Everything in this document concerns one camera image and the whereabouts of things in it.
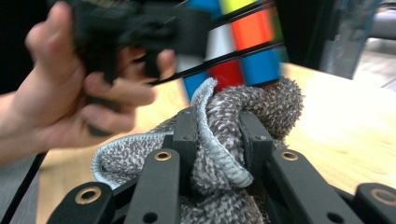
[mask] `black mount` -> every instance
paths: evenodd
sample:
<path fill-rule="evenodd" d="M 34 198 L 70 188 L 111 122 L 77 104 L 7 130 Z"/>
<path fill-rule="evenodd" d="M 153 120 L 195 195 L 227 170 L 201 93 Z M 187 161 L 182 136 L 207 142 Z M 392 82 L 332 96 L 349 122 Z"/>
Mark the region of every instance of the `black mount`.
<path fill-rule="evenodd" d="M 254 114 L 242 112 L 240 120 L 246 168 L 254 176 L 247 192 L 265 196 L 271 223 L 396 223 L 396 189 L 361 184 L 355 196 L 336 189 L 304 155 L 276 149 Z M 191 195 L 196 136 L 191 109 L 180 111 L 175 133 L 148 154 L 139 177 L 114 191 L 98 182 L 73 189 L 49 224 L 180 223 L 179 195 Z"/>

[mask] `gray towel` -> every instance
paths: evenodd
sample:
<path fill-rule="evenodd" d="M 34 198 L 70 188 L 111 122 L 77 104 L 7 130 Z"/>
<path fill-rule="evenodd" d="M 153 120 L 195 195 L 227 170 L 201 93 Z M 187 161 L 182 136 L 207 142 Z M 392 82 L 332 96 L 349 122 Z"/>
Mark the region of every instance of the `gray towel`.
<path fill-rule="evenodd" d="M 191 100 L 199 134 L 191 187 L 199 195 L 181 198 L 182 223 L 269 223 L 263 197 L 253 198 L 244 189 L 253 176 L 244 168 L 239 113 L 254 113 L 275 139 L 276 148 L 286 148 L 284 138 L 303 108 L 301 90 L 287 78 L 264 88 L 231 87 L 214 94 L 216 84 L 209 78 Z M 161 147 L 175 122 L 173 117 L 149 133 L 99 148 L 92 162 L 94 178 L 116 188 L 138 176 L 146 156 Z"/>

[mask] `wooden floor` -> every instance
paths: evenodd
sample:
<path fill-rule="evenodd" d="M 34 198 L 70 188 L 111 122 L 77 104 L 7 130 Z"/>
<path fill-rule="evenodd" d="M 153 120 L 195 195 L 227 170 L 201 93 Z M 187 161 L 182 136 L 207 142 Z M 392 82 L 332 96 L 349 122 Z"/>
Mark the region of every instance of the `wooden floor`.
<path fill-rule="evenodd" d="M 396 41 L 369 38 L 353 79 L 396 91 Z"/>

